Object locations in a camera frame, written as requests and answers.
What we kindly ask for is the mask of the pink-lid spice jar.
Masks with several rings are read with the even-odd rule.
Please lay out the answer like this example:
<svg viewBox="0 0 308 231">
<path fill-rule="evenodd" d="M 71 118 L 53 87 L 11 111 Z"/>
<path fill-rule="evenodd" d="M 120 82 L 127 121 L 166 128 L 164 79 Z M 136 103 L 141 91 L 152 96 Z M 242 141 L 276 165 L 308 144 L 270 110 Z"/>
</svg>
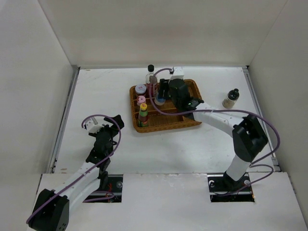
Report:
<svg viewBox="0 0 308 231">
<path fill-rule="evenodd" d="M 141 104 L 146 103 L 146 97 L 145 96 L 138 96 L 137 97 L 137 106 L 141 106 Z"/>
</svg>

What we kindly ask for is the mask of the blue label silver-lid jar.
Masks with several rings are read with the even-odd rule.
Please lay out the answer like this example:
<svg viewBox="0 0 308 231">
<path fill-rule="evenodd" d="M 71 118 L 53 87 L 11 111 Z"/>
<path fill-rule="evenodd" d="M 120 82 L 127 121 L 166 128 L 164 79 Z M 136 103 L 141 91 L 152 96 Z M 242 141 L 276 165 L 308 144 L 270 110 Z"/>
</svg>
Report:
<svg viewBox="0 0 308 231">
<path fill-rule="evenodd" d="M 160 98 L 158 93 L 155 94 L 154 103 L 155 103 L 156 105 L 162 106 L 162 105 L 165 104 L 165 102 L 166 102 L 166 100 L 163 99 L 163 98 Z"/>
</svg>

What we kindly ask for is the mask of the green chili sauce bottle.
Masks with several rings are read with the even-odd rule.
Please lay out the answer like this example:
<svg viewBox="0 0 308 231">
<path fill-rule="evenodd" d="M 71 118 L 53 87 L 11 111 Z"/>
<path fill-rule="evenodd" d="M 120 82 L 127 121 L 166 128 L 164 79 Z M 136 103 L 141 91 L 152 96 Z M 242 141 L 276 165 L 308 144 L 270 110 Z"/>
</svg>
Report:
<svg viewBox="0 0 308 231">
<path fill-rule="evenodd" d="M 147 104 L 142 103 L 140 105 L 140 110 L 139 110 L 139 115 L 138 115 L 139 127 L 143 128 L 143 127 L 149 126 L 148 119 L 149 119 L 149 116 L 148 116 Z"/>
</svg>

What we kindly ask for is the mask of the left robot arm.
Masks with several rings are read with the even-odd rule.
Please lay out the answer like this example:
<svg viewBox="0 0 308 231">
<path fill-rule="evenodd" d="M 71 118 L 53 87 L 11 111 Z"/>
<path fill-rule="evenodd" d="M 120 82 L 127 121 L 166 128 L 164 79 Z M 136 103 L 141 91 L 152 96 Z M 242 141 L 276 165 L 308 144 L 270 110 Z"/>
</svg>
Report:
<svg viewBox="0 0 308 231">
<path fill-rule="evenodd" d="M 44 189 L 38 196 L 33 212 L 26 223 L 35 231 L 64 231 L 67 229 L 71 212 L 94 191 L 103 192 L 108 186 L 106 171 L 111 156 L 118 148 L 124 122 L 120 115 L 104 115 L 107 124 L 99 124 L 98 115 L 86 117 L 81 126 L 95 138 L 93 148 L 82 166 L 64 183 L 52 190 Z"/>
</svg>

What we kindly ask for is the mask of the tall dark sauce bottle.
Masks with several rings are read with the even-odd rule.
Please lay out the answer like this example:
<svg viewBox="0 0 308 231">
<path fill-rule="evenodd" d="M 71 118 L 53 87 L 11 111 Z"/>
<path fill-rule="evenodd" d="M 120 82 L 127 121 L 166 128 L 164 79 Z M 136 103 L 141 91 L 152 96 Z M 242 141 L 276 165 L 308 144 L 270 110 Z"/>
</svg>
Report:
<svg viewBox="0 0 308 231">
<path fill-rule="evenodd" d="M 148 74 L 145 77 L 147 94 L 154 97 L 157 94 L 157 77 L 154 76 L 154 65 L 148 65 L 147 70 Z"/>
</svg>

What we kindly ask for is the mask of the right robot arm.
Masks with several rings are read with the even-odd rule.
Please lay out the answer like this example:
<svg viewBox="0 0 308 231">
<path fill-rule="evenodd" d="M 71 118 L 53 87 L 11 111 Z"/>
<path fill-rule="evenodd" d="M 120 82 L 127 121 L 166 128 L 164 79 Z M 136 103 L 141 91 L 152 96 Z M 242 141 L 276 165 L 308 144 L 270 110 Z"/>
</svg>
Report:
<svg viewBox="0 0 308 231">
<path fill-rule="evenodd" d="M 223 174 L 222 184 L 228 191 L 235 191 L 255 157 L 268 144 L 268 138 L 255 115 L 238 117 L 214 108 L 190 95 L 188 86 L 181 78 L 161 79 L 159 99 L 170 99 L 180 115 L 197 122 L 211 125 L 233 140 L 235 156 Z"/>
</svg>

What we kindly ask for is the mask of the small black-cap pepper bottle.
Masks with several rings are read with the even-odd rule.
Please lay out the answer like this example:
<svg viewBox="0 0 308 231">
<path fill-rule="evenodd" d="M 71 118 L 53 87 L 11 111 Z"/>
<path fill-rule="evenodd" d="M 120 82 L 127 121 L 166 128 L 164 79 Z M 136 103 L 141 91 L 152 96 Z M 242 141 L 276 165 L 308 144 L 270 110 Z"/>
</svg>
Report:
<svg viewBox="0 0 308 231">
<path fill-rule="evenodd" d="M 237 88 L 230 90 L 226 96 L 226 98 L 222 101 L 222 105 L 226 109 L 232 109 L 239 99 L 240 94 Z"/>
</svg>

